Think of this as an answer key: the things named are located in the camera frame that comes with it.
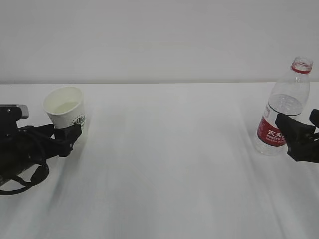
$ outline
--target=red label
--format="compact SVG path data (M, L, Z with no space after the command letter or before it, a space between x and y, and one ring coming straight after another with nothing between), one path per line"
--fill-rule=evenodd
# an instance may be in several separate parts
M280 133L279 129L271 126L262 116L260 124L257 129L257 136L264 143L274 146L280 147L286 144L286 141L283 135Z

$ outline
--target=bottle label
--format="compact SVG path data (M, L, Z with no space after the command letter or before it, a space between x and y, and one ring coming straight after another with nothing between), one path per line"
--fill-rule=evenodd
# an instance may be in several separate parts
M265 144L274 147L280 147L286 144L283 135L275 125L277 114L278 113L267 104L257 129L259 139Z

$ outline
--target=white wall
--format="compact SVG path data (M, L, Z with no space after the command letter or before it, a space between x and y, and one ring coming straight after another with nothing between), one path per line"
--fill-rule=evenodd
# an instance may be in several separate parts
M1 0L0 82L319 78L318 0Z

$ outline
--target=bottle neck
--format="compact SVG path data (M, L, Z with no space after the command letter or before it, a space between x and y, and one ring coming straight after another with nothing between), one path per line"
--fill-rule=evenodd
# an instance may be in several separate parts
M309 74L313 66L313 62L310 59L296 57L291 64L291 69L300 74Z

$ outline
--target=cup rim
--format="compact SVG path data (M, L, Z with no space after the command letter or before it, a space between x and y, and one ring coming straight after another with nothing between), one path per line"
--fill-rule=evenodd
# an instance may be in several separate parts
M45 100L46 100L53 92L59 91L59 90L64 89L64 88L74 88L74 89L76 89L76 90L79 90L80 93L81 93L81 98L80 98L79 102L78 102L74 107L72 107L71 109L69 109L69 110L67 110L66 112L63 112L63 113L53 113L53 112L47 111L46 108L45 108L45 106L44 106ZM77 108L77 107L83 102L83 99L84 99L84 94L83 94L83 91L82 91L80 88L77 88L77 87L75 87L75 86L62 86L62 87L59 87L59 88L57 88L57 89L53 89L52 91L50 91L49 94L47 94L47 96L44 98L44 101L43 101L43 103L42 103L42 107L43 107L44 111L47 112L47 113L50 114L50 115L53 115L53 116L61 116L61 115L65 115L65 114L71 112L72 110L74 110L75 108Z

